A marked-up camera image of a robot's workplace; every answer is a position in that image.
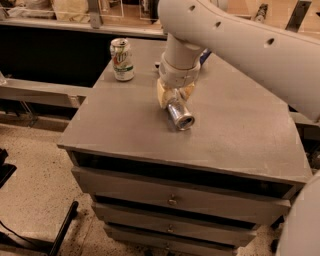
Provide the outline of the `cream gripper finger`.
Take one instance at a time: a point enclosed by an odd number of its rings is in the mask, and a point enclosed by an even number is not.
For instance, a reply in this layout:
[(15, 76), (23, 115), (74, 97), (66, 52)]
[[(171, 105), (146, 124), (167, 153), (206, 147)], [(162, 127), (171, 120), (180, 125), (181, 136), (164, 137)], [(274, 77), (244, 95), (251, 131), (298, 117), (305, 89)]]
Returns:
[(194, 88), (195, 88), (195, 83), (190, 83), (189, 85), (187, 85), (185, 87), (181, 87), (179, 89), (181, 97), (184, 100), (188, 100), (189, 97), (192, 95)]
[(166, 109), (169, 102), (176, 98), (176, 90), (174, 88), (167, 87), (161, 79), (158, 79), (157, 97), (160, 107), (162, 109)]

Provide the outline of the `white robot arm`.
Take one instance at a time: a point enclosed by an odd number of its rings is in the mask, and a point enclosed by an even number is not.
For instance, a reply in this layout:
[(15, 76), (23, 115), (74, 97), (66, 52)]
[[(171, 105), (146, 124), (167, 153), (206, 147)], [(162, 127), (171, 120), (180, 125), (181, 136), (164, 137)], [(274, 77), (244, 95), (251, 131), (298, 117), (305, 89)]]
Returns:
[(298, 33), (241, 19), (208, 0), (160, 0), (168, 33), (159, 81), (166, 88), (194, 83), (209, 49), (314, 123), (320, 119), (320, 43)]

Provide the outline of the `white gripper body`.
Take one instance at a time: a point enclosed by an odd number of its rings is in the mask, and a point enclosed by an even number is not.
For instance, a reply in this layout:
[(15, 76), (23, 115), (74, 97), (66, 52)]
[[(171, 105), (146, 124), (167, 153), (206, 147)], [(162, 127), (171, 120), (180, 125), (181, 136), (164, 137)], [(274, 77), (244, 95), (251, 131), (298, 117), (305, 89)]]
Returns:
[(200, 71), (200, 55), (188, 57), (185, 62), (189, 65), (188, 68), (182, 69), (176, 64), (171, 64), (165, 54), (161, 55), (159, 67), (159, 80), (167, 88), (182, 88), (195, 82)]

